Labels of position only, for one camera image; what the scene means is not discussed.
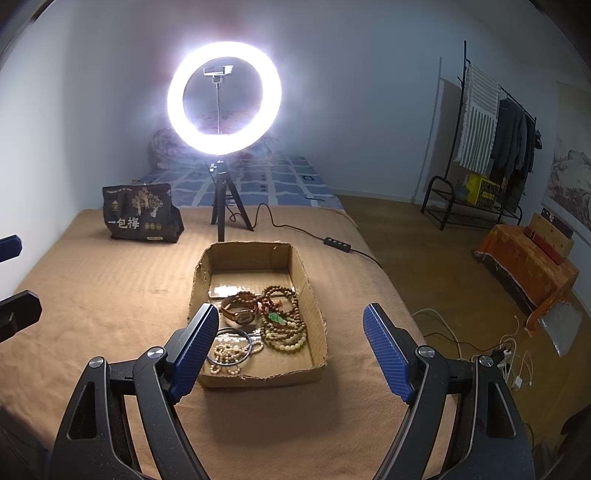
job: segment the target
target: tripod leg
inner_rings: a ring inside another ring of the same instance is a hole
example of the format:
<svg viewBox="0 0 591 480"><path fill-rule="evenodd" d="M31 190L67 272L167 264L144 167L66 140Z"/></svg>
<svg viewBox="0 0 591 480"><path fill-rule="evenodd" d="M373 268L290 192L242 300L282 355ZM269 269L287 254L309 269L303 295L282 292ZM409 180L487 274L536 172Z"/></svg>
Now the tripod leg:
<svg viewBox="0 0 591 480"><path fill-rule="evenodd" d="M212 209L212 225L217 222L217 182L213 184L213 209Z"/></svg>
<svg viewBox="0 0 591 480"><path fill-rule="evenodd" d="M254 232L255 229L252 227L251 221L248 218L248 215L246 214L246 210L244 209L244 205L242 204L242 200L240 198L240 195L238 195L238 190L236 189L236 185L234 185L234 182L232 180L228 180L228 188L230 189L230 192L232 194L232 197L234 198L234 201L236 202L236 206L238 207L238 211L240 212L240 215L242 216L242 219L244 220L244 223L246 224L246 228L248 228L251 232Z"/></svg>
<svg viewBox="0 0 591 480"><path fill-rule="evenodd" d="M217 241L223 242L226 237L226 183L221 181L216 186L217 209Z"/></svg>

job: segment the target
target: brown blanket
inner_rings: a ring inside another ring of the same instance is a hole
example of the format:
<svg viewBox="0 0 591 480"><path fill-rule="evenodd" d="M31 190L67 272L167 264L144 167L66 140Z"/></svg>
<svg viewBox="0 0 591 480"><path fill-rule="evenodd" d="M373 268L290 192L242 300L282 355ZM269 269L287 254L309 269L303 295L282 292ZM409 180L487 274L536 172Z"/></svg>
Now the brown blanket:
<svg viewBox="0 0 591 480"><path fill-rule="evenodd" d="M353 222L335 210L274 207L290 223L367 252ZM210 209L181 210L187 230L176 245L115 241L102 212L86 210L22 282L41 298L38 324L0 345L0 403L53 442L88 360L140 356L187 324L191 282L216 239ZM248 209L254 217L254 209ZM320 382L284 388L204 391L197 384L177 406L184 429L212 479L373 478L407 406L392 395L362 327L363 308L379 302L397 326L423 338L386 274L371 260L273 228L261 211L254 233L240 219L228 241L294 245L327 323L329 366ZM144 473L158 478L135 402L128 402ZM453 423L449 401L426 476L441 468Z"/></svg>

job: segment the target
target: patterned orange cloth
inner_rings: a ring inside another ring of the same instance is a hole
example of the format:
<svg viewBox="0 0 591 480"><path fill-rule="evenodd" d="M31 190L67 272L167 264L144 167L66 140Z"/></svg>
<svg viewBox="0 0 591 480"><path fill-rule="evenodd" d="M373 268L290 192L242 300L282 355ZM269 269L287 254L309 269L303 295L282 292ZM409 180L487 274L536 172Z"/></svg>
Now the patterned orange cloth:
<svg viewBox="0 0 591 480"><path fill-rule="evenodd" d="M562 265L554 263L523 230L520 226L495 225L475 255L490 255L537 307L526 324L527 330L534 333L540 316L558 301L569 299L579 270L568 259Z"/></svg>

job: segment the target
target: black cable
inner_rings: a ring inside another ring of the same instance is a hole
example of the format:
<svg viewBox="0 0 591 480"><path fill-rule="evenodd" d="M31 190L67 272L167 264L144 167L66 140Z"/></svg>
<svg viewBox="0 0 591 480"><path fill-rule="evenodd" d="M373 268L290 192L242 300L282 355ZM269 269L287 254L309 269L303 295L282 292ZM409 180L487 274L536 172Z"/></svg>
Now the black cable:
<svg viewBox="0 0 591 480"><path fill-rule="evenodd" d="M319 236L316 236L313 233L310 233L310 232L304 230L303 228L299 228L297 226L288 225L288 224L277 225L275 223L275 219L273 218L273 213L271 212L271 207L269 207L266 203L260 203L259 206L256 208L255 222L252 225L252 229L255 229L256 228L256 225L258 223L258 214L259 214L259 212L261 210L261 207L263 205L265 207L267 207L267 210L269 211L269 217L271 217L271 225L272 226L274 226L276 228L291 228L291 229L294 229L294 230L298 230L299 232L305 233L306 235L310 235L311 237L316 238L317 240L320 240L321 242L324 242L324 238L321 238ZM228 205L226 205L226 208L228 209L228 212L230 212L229 220L231 222L233 222L233 223L236 223L236 217L237 216L242 216L242 215L240 215L239 212L233 212L232 209ZM367 257L370 260L374 261L379 268L382 268L382 265L380 265L379 262L374 257L372 257L371 255L364 254L363 252L360 252L359 250L355 250L353 248L351 250L349 250L349 252L353 252L353 253L356 253L356 254L359 254L359 255L363 255L364 257Z"/></svg>
<svg viewBox="0 0 591 480"><path fill-rule="evenodd" d="M529 423L523 422L523 425L525 427L528 427L531 433L531 451L534 451L534 447L535 447L535 435L534 435L534 429L531 427L531 425Z"/></svg>
<svg viewBox="0 0 591 480"><path fill-rule="evenodd" d="M445 338L445 340L447 340L448 342L451 342L451 343L455 343L455 344L458 344L459 343L461 345L470 345L477 352L489 352L490 350L493 350L495 348L498 348L498 346L499 346L499 344L496 343L495 345L493 345L493 346L491 346L491 347L486 348L486 349L483 350L483 349L478 348L475 345L472 345L470 342L456 342L454 339L449 338L448 336L445 336L445 335L443 335L442 333L439 333L439 332L428 333L428 334L424 335L424 337L427 338L427 337L430 337L431 335L439 335L439 336Z"/></svg>

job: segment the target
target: gold tree graphic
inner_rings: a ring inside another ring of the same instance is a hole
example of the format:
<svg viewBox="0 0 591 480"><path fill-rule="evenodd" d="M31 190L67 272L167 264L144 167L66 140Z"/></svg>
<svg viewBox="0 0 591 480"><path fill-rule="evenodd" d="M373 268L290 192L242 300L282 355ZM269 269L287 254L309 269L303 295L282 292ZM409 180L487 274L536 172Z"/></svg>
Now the gold tree graphic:
<svg viewBox="0 0 591 480"><path fill-rule="evenodd" d="M150 216L156 217L158 209L164 206L164 203L153 193L149 192L146 187L141 189L138 194L131 201L131 205L138 209L138 215L142 214L142 209L153 209Z"/></svg>

